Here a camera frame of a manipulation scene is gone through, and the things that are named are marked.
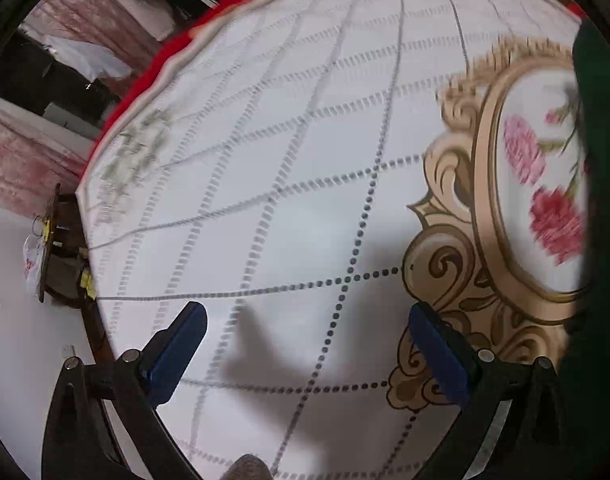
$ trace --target red flower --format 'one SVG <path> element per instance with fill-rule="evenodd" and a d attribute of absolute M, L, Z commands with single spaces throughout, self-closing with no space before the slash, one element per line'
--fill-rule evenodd
<path fill-rule="evenodd" d="M 545 157 L 538 139 L 525 119 L 512 115 L 504 122 L 504 143 L 507 161 L 521 184 L 531 186 L 545 171 Z"/>
<path fill-rule="evenodd" d="M 558 124 L 558 115 L 555 110 L 550 110 L 545 116 L 545 123 L 549 125 Z"/>
<path fill-rule="evenodd" d="M 556 265 L 581 253 L 584 227 L 573 199 L 562 187 L 549 191 L 544 187 L 531 197 L 531 231 L 536 240 L 556 257 Z"/>

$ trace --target yellow tag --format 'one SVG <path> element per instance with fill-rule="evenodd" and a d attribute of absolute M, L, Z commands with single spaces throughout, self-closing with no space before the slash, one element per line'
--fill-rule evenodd
<path fill-rule="evenodd" d="M 92 298 L 92 300 L 96 299 L 96 288 L 94 287 L 94 277 L 89 269 L 85 269 L 80 276 L 80 286 L 84 288 L 87 292 L 87 295 Z"/>
<path fill-rule="evenodd" d="M 42 224 L 42 239 L 45 240 L 45 242 L 47 242 L 48 238 L 50 237 L 50 231 L 50 221 L 47 220 Z"/>

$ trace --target screw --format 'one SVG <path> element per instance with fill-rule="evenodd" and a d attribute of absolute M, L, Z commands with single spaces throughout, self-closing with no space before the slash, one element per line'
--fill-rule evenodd
<path fill-rule="evenodd" d="M 123 354 L 120 356 L 120 358 L 123 361 L 125 361 L 126 363 L 132 363 L 139 357 L 140 357 L 140 351 L 136 350 L 135 348 L 132 348 L 130 350 L 125 350 L 123 352 Z"/>
<path fill-rule="evenodd" d="M 538 363 L 538 365 L 541 368 L 551 368 L 553 366 L 551 361 L 548 358 L 543 357 L 543 356 L 541 356 L 538 359 L 536 359 L 536 362 Z"/>
<path fill-rule="evenodd" d="M 67 370 L 73 370 L 78 366 L 78 357 L 70 357 L 65 361 L 65 368 Z"/>
<path fill-rule="evenodd" d="M 478 351 L 478 358 L 483 363 L 490 363 L 496 358 L 496 356 L 494 355 L 494 352 L 492 352 L 491 350 L 488 350 L 487 348 L 483 348 Z"/>

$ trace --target green cloth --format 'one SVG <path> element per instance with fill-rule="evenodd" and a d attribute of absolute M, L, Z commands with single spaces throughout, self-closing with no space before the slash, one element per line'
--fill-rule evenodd
<path fill-rule="evenodd" d="M 610 47 L 585 21 L 574 43 L 595 212 L 589 220 L 593 283 L 584 321 L 560 368 L 563 397 L 575 443 L 578 478 L 610 453 Z"/>

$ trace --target pink curtain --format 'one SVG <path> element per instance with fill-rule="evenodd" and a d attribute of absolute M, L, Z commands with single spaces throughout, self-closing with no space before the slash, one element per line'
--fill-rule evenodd
<path fill-rule="evenodd" d="M 103 79 L 119 96 L 149 67 L 160 47 L 117 0 L 41 0 L 23 25 L 37 41 L 41 36 L 56 36 L 110 49 L 133 70 L 121 80 Z"/>
<path fill-rule="evenodd" d="M 27 217 L 45 213 L 54 188 L 73 192 L 85 161 L 0 112 L 0 207 Z"/>

